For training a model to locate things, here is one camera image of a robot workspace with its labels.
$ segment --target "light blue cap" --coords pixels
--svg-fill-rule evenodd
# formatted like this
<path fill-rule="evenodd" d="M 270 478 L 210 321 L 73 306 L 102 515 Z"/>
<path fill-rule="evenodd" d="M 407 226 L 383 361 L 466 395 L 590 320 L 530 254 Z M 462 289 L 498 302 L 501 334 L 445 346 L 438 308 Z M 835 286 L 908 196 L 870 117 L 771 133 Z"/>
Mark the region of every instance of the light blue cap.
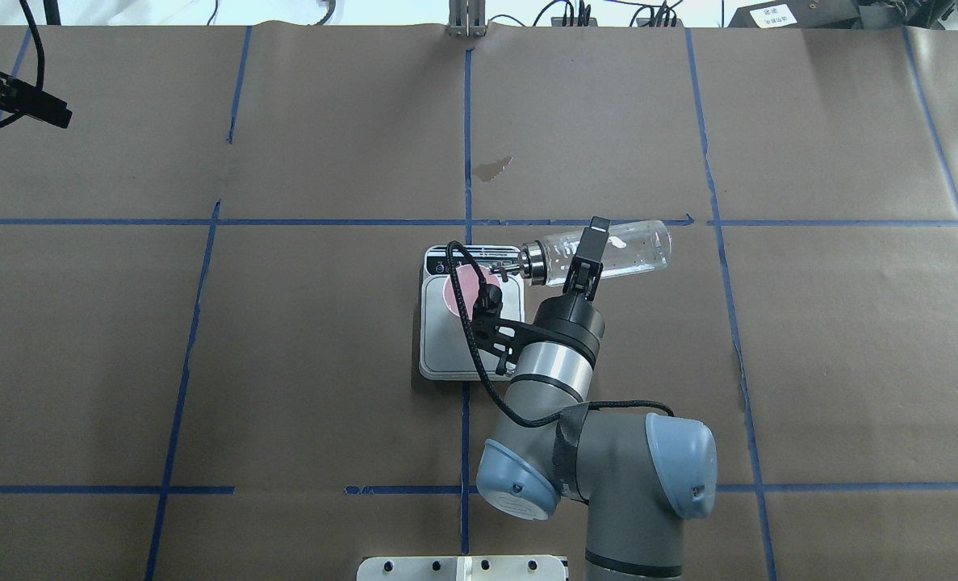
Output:
<path fill-rule="evenodd" d="M 475 485 L 487 503 L 520 519 L 549 519 L 561 500 L 540 471 L 493 439 L 486 440 Z"/>
<path fill-rule="evenodd" d="M 682 519 L 705 518 L 715 507 L 715 437 L 699 420 L 647 415 L 647 445 L 669 504 Z"/>

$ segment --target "white mounting bracket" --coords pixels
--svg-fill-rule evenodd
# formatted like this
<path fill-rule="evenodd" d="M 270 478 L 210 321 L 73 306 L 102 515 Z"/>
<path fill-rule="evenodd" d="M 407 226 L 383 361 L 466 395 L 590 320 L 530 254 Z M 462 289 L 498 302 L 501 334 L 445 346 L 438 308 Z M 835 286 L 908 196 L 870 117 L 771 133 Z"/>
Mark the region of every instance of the white mounting bracket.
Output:
<path fill-rule="evenodd" d="M 568 561 L 551 555 L 368 558 L 357 581 L 567 581 Z"/>
<path fill-rule="evenodd" d="M 486 36 L 486 0 L 450 0 L 450 36 Z"/>

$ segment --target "white label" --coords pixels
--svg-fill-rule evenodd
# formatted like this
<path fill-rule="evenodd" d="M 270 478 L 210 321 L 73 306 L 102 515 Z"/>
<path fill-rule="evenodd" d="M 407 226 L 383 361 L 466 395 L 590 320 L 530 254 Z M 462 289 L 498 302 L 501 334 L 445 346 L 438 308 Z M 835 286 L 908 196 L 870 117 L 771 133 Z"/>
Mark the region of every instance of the white label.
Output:
<path fill-rule="evenodd" d="M 751 10 L 751 17 L 755 19 L 755 23 L 759 25 L 759 28 L 776 28 L 798 23 L 795 19 L 795 15 L 791 14 L 791 8 L 788 8 L 786 4 Z"/>

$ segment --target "metal clamp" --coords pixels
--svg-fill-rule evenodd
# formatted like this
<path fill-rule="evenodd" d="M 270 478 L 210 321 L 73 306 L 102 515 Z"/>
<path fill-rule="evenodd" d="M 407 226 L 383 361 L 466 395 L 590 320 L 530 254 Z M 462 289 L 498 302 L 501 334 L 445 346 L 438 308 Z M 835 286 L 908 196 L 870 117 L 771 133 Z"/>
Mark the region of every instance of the metal clamp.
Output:
<path fill-rule="evenodd" d="M 486 36 L 486 0 L 450 0 L 450 36 Z"/>

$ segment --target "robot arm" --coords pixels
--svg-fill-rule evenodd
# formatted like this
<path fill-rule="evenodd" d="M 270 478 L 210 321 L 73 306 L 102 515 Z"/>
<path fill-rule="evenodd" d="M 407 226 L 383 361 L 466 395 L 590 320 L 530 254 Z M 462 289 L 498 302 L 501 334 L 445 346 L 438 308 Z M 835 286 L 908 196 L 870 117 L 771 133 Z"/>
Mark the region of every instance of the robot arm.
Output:
<path fill-rule="evenodd" d="M 504 404 L 523 419 L 555 419 L 534 427 L 501 413 L 476 485 L 488 503 L 523 519 L 549 519 L 561 496 L 588 505 L 589 581 L 677 579 L 683 521 L 714 506 L 715 440 L 697 420 L 602 412 L 631 402 L 587 401 L 604 335 L 592 299 L 607 239 L 607 220 L 594 218 L 564 294 L 512 337 L 496 333 L 495 297 L 479 294 L 479 346 L 516 363 Z"/>

